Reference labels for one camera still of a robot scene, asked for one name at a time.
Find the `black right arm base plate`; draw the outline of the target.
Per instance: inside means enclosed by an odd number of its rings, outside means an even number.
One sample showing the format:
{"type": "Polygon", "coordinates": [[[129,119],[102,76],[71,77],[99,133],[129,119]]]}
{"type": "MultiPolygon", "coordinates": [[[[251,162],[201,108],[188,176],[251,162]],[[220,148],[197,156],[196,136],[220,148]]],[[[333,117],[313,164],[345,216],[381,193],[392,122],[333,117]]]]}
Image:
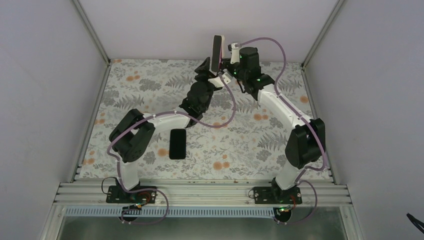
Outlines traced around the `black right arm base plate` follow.
{"type": "Polygon", "coordinates": [[[300,188],[297,186],[288,190],[281,190],[278,187],[256,186],[248,191],[247,196],[254,199],[257,205],[303,203],[300,188]]]}

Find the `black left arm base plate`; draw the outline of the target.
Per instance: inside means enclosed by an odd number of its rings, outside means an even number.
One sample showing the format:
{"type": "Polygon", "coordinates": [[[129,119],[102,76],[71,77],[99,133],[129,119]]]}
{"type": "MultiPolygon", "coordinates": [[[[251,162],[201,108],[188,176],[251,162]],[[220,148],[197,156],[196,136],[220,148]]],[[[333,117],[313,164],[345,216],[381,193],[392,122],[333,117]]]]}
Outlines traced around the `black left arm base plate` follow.
{"type": "Polygon", "coordinates": [[[129,204],[144,205],[154,204],[157,195],[156,186],[136,186],[133,191],[135,193],[125,192],[119,185],[111,185],[108,187],[106,194],[106,202],[109,204],[129,204]]]}

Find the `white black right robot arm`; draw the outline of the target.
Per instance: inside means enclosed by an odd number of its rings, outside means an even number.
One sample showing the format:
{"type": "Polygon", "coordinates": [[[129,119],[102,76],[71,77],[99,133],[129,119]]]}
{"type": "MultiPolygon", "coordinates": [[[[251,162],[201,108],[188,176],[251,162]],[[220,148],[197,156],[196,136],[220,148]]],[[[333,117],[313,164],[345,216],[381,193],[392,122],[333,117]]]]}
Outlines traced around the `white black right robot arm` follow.
{"type": "Polygon", "coordinates": [[[241,47],[235,43],[229,49],[231,56],[225,58],[223,47],[212,48],[212,71],[229,74],[229,78],[236,79],[242,90],[251,95],[259,105],[270,109],[282,124],[291,127],[284,150],[287,163],[273,178],[270,188],[272,200],[282,204],[289,199],[290,191],[300,184],[301,177],[307,170],[320,172],[326,168],[326,160],[321,167],[311,165],[325,156],[325,123],[320,118],[312,119],[304,114],[278,90],[277,80],[263,73],[257,48],[241,47]]]}

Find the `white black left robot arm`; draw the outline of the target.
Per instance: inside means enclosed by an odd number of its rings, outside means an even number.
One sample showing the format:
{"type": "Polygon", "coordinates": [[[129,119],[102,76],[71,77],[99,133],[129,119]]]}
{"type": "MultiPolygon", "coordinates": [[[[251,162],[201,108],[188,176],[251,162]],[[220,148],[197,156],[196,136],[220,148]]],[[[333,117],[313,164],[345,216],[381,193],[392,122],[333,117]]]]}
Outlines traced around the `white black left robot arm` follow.
{"type": "Polygon", "coordinates": [[[211,127],[202,122],[209,109],[215,91],[229,88],[232,77],[220,70],[213,74],[209,58],[195,69],[195,83],[186,98],[175,110],[144,114],[138,109],[130,110],[109,135],[110,145],[106,153],[116,158],[119,196],[131,203],[139,197],[140,180],[136,163],[145,153],[154,134],[190,128],[196,124],[211,127]]]}

